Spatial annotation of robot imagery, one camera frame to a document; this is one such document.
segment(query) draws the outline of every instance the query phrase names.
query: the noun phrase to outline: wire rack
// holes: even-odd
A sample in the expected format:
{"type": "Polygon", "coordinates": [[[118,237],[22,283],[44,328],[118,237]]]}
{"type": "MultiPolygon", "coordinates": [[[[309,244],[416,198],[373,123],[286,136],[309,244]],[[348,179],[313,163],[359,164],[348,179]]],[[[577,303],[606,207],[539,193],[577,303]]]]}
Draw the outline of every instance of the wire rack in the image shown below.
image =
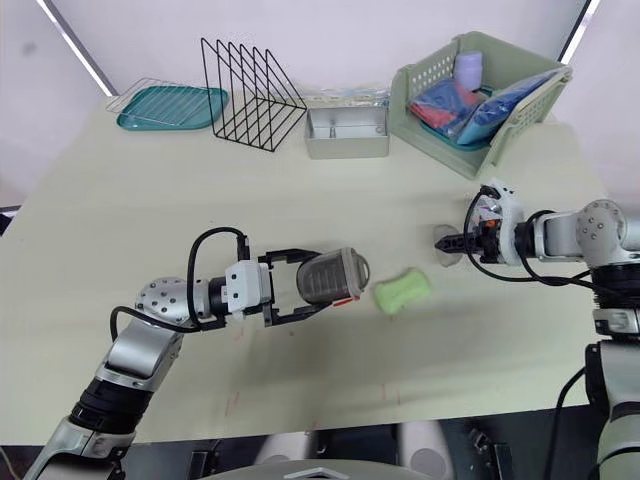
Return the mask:
{"type": "MultiPolygon", "coordinates": [[[[231,97],[217,120],[212,110],[213,134],[274,152],[307,111],[287,74],[268,49],[261,52],[220,40],[214,47],[205,38],[200,44],[207,91],[217,86],[231,97]]],[[[209,93],[210,108],[214,96],[209,93]]]]}
{"type": "Polygon", "coordinates": [[[205,88],[141,78],[107,105],[109,112],[162,125],[184,125],[204,104],[205,88]]]}

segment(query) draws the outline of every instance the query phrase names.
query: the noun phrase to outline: green plastic basket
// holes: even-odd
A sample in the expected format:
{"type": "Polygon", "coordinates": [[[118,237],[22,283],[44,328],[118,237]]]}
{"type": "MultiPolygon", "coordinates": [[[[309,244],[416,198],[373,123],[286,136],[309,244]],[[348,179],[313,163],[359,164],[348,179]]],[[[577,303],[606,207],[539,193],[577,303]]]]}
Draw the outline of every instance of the green plastic basket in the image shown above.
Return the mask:
{"type": "Polygon", "coordinates": [[[485,166],[498,165],[505,147],[525,128],[544,120],[570,80],[571,68],[560,62],[481,32],[465,33],[454,37],[449,45],[424,60],[398,70],[391,84],[389,128],[391,133],[418,150],[466,178],[474,179],[485,166]],[[561,67],[559,73],[518,103],[489,146],[475,151],[457,148],[430,135],[407,109],[410,99],[443,78],[452,76],[458,53],[471,50],[482,52],[482,83],[496,90],[536,73],[561,67]]]}

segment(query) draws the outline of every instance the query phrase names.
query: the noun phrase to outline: stainless steel box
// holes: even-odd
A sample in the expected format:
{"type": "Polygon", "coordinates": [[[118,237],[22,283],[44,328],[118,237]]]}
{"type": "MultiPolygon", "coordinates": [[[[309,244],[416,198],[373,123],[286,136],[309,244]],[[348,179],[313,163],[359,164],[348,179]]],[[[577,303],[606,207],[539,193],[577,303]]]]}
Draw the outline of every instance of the stainless steel box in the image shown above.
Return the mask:
{"type": "Polygon", "coordinates": [[[304,139],[311,158],[386,157],[387,108],[311,108],[304,139]]]}

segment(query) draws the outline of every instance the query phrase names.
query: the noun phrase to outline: yellow sponge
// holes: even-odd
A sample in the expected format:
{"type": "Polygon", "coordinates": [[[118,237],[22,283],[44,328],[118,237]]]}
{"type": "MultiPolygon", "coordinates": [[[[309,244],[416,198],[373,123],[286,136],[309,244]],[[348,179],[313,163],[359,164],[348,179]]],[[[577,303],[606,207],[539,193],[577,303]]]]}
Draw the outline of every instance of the yellow sponge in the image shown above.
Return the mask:
{"type": "Polygon", "coordinates": [[[407,303],[430,293],[429,280],[416,268],[412,268],[395,280],[378,283],[373,291],[378,306],[387,315],[395,315],[407,303]]]}

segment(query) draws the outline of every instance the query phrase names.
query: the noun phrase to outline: black wire file holder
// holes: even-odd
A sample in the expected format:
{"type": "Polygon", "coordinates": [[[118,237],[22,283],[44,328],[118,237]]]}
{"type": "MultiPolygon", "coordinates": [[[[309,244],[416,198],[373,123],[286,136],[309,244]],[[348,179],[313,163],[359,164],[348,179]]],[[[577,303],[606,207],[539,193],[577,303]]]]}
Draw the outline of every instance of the black wire file holder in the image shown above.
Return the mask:
{"type": "Polygon", "coordinates": [[[263,53],[220,40],[214,47],[205,38],[200,45],[213,134],[274,152],[307,111],[287,74],[268,49],[263,53]],[[214,118],[213,105],[224,105],[222,90],[228,92],[229,103],[214,118]]]}

